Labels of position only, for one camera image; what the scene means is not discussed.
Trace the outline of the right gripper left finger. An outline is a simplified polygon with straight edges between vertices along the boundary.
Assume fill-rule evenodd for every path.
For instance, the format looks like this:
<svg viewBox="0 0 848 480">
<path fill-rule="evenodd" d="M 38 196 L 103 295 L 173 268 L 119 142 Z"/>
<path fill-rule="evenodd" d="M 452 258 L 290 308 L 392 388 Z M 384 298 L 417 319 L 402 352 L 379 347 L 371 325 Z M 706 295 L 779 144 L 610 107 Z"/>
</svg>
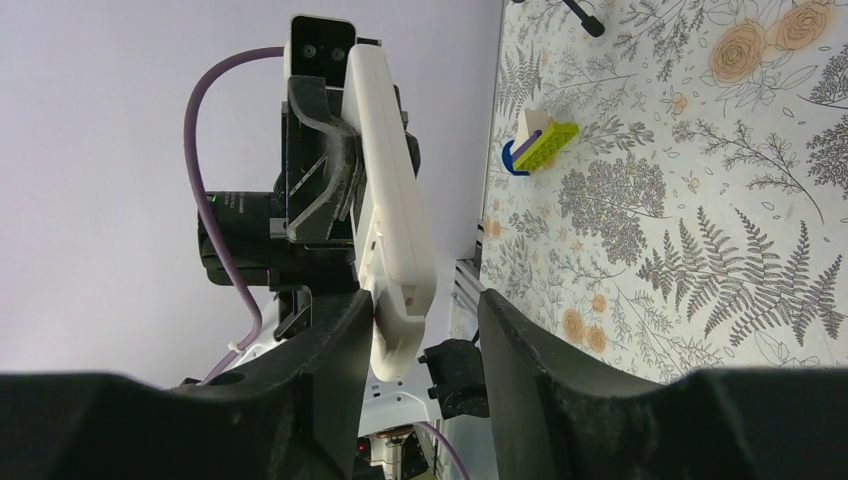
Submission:
<svg viewBox="0 0 848 480">
<path fill-rule="evenodd" d="M 368 376 L 366 291 L 205 384 L 107 373 L 3 375 L 5 479 L 349 479 Z"/>
</svg>

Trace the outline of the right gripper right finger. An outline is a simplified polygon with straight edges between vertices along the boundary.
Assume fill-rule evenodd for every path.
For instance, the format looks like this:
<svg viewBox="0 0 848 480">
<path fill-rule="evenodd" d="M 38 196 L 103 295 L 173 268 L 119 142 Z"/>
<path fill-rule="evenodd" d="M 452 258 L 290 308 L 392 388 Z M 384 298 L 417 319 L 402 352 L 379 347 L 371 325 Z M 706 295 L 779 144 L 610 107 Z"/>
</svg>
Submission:
<svg viewBox="0 0 848 480">
<path fill-rule="evenodd" d="M 478 319 L 503 479 L 847 475 L 845 369 L 703 369 L 660 385 L 563 342 L 493 289 Z"/>
</svg>

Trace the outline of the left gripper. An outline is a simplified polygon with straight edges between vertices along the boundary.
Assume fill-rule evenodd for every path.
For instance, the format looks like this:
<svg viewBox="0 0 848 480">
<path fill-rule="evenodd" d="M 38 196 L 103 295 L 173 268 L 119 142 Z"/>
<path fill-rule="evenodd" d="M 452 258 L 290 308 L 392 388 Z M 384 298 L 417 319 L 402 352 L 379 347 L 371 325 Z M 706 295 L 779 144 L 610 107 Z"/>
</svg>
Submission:
<svg viewBox="0 0 848 480">
<path fill-rule="evenodd" d="M 399 113 L 344 108 L 323 78 L 293 75 L 284 114 L 284 285 L 316 297 L 365 290 L 380 332 L 421 329 L 421 199 Z"/>
</svg>

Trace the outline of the white red remote control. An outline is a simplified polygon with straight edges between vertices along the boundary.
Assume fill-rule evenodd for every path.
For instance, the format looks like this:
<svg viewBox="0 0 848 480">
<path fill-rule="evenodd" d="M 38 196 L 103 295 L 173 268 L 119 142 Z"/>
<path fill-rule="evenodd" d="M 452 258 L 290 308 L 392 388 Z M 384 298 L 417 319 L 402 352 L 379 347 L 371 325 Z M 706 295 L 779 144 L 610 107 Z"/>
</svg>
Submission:
<svg viewBox="0 0 848 480">
<path fill-rule="evenodd" d="M 349 52 L 343 121 L 361 139 L 365 193 L 355 228 L 360 285 L 374 303 L 370 364 L 377 379 L 402 379 L 416 361 L 438 285 L 430 225 L 384 50 Z"/>
</svg>

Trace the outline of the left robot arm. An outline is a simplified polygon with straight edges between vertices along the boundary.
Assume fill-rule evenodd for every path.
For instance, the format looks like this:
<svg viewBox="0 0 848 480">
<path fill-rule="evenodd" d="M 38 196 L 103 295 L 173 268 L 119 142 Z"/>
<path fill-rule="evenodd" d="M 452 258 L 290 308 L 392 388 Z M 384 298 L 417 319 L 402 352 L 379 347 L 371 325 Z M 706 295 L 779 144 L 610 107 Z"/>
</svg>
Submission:
<svg viewBox="0 0 848 480">
<path fill-rule="evenodd" d="M 242 233 L 260 220 L 269 219 L 282 203 L 274 193 L 206 191 L 196 146 L 200 105 L 217 78 L 208 72 L 195 85 L 186 107 L 183 140 L 189 180 L 198 204 L 198 234 L 201 260 L 210 281 L 231 285 L 241 295 L 251 315 L 247 336 L 234 344 L 216 375 L 231 367 L 256 360 L 282 344 L 310 322 L 310 304 L 319 294 L 333 293 L 353 285 L 349 271 L 332 270 L 315 262 L 289 259 L 291 248 L 270 240 L 263 247 L 269 257 L 259 261 L 239 258 L 242 245 L 252 237 Z M 437 478 L 450 472 L 459 479 L 470 478 L 467 466 L 437 421 L 447 420 L 447 411 L 427 393 L 430 374 L 419 365 L 403 381 L 382 382 L 368 376 L 361 406 L 359 442 L 374 442 L 391 430 L 411 428 L 419 437 L 421 451 Z"/>
</svg>

